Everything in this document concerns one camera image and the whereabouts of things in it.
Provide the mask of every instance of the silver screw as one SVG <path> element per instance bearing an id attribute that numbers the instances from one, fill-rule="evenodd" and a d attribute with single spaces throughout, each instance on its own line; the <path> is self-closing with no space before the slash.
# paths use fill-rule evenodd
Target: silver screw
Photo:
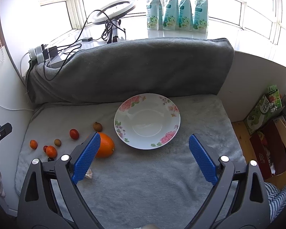
<path id="1" fill-rule="evenodd" d="M 69 155 L 62 155 L 62 157 L 60 159 L 62 161 L 67 161 L 67 160 L 69 160 Z"/>
<path id="2" fill-rule="evenodd" d="M 39 159 L 38 158 L 33 159 L 32 164 L 38 164 L 38 163 L 39 163 Z"/>
<path id="3" fill-rule="evenodd" d="M 256 162 L 255 160 L 251 160 L 251 161 L 250 161 L 250 164 L 251 164 L 252 166 L 257 166 L 257 162 Z"/>
<path id="4" fill-rule="evenodd" d="M 221 156 L 220 159 L 223 162 L 229 162 L 229 158 L 227 156 Z"/>

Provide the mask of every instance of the wooden floor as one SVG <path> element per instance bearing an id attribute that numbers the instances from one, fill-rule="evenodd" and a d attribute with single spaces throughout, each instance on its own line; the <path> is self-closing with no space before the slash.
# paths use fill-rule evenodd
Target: wooden floor
<path id="1" fill-rule="evenodd" d="M 250 142 L 250 135 L 243 121 L 232 123 L 232 127 L 242 148 L 243 155 L 248 163 L 250 160 L 256 160 L 254 150 Z M 282 189 L 286 185 L 286 171 L 278 176 L 265 180 L 274 184 L 277 188 Z"/>

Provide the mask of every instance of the plate rim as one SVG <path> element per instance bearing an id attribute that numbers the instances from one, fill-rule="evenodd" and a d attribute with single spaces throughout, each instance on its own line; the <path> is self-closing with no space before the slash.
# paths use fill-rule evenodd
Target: plate rim
<path id="1" fill-rule="evenodd" d="M 156 93 L 142 93 L 142 94 L 138 94 L 138 95 L 146 95 L 146 94 L 162 96 L 163 98 L 166 98 L 166 99 L 170 100 L 170 101 L 176 106 L 176 104 L 175 104 L 171 99 L 167 98 L 167 97 L 164 96 L 164 95 L 159 95 L 159 94 L 156 94 Z M 131 98 L 133 98 L 133 97 L 135 97 L 135 96 L 138 96 L 138 95 L 134 95 L 134 96 L 132 96 L 132 97 L 129 97 L 129 98 L 126 99 L 124 102 L 126 102 L 127 100 L 129 100 L 129 99 L 131 99 Z M 113 126 L 114 126 L 114 131 L 116 132 L 117 135 L 118 135 L 118 132 L 116 131 L 116 126 L 115 126 L 116 115 L 117 115 L 118 110 L 120 109 L 120 107 L 124 104 L 124 102 L 122 102 L 122 104 L 118 107 L 118 109 L 117 109 L 117 111 L 116 111 L 116 114 L 114 115 Z M 138 150 L 154 150 L 154 149 L 158 149 L 158 148 L 160 148 L 160 147 L 162 147 L 162 146 L 165 146 L 167 143 L 169 143 L 169 142 L 177 135 L 177 133 L 178 133 L 178 131 L 179 131 L 179 128 L 180 128 L 180 124 L 181 124 L 181 115 L 180 115 L 180 111 L 179 111 L 179 125 L 178 125 L 178 128 L 177 128 L 177 131 L 176 131 L 175 135 L 174 135 L 169 141 L 167 141 L 166 143 L 164 143 L 163 145 L 160 145 L 160 146 L 157 146 L 157 147 L 153 147 L 153 148 L 150 148 L 150 149 L 143 149 L 143 148 L 134 147 L 134 146 L 128 144 L 127 142 L 125 142 L 124 140 L 122 140 L 119 135 L 118 135 L 118 138 L 119 138 L 123 143 L 127 144 L 128 146 L 130 146 L 130 147 L 132 147 L 132 148 L 135 148 L 135 149 L 138 149 Z"/>

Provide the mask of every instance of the orange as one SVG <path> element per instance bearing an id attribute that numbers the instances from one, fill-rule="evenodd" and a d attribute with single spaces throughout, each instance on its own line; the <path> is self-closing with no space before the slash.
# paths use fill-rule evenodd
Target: orange
<path id="1" fill-rule="evenodd" d="M 54 146 L 48 146 L 46 149 L 46 154 L 48 157 L 56 158 L 57 157 L 57 150 Z"/>
<path id="2" fill-rule="evenodd" d="M 38 144 L 37 144 L 37 142 L 35 140 L 31 140 L 30 141 L 30 147 L 32 149 L 36 150 L 37 146 L 38 146 Z"/>
<path id="3" fill-rule="evenodd" d="M 114 151 L 114 142 L 106 134 L 99 132 L 101 136 L 101 145 L 95 157 L 109 157 Z"/>

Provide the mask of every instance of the gray blanket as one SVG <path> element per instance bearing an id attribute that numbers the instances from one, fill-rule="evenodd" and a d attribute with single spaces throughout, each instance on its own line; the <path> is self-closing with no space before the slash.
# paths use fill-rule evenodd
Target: gray blanket
<path id="1" fill-rule="evenodd" d="M 154 38 L 82 50 L 53 81 L 34 66 L 27 90 L 34 104 L 122 102 L 136 94 L 166 97 L 215 94 L 230 70 L 234 49 L 227 39 Z M 48 79 L 59 69 L 45 67 Z"/>
<path id="2" fill-rule="evenodd" d="M 233 161 L 245 160 L 217 96 L 171 100 L 180 111 L 180 129 L 167 145 L 149 151 L 134 149 L 118 138 L 113 119 L 121 103 L 45 108 L 31 121 L 25 135 L 15 177 L 17 193 L 20 194 L 30 162 L 36 157 L 47 160 L 44 145 L 53 145 L 54 139 L 59 138 L 62 145 L 56 147 L 58 156 L 69 154 L 92 132 L 93 122 L 98 121 L 115 142 L 116 150 L 109 158 L 95 159 L 91 165 L 93 178 L 85 178 L 77 186 L 104 228 L 133 229 L 149 223 L 162 229 L 185 228 L 212 188 L 189 151 L 189 136 L 199 133 L 219 155 L 227 155 Z M 76 142 L 69 137 L 72 128 L 80 133 Z M 29 147 L 31 139 L 39 144 L 36 150 Z M 57 182 L 53 181 L 53 185 L 64 217 L 71 219 Z M 235 188 L 233 182 L 222 216 Z"/>

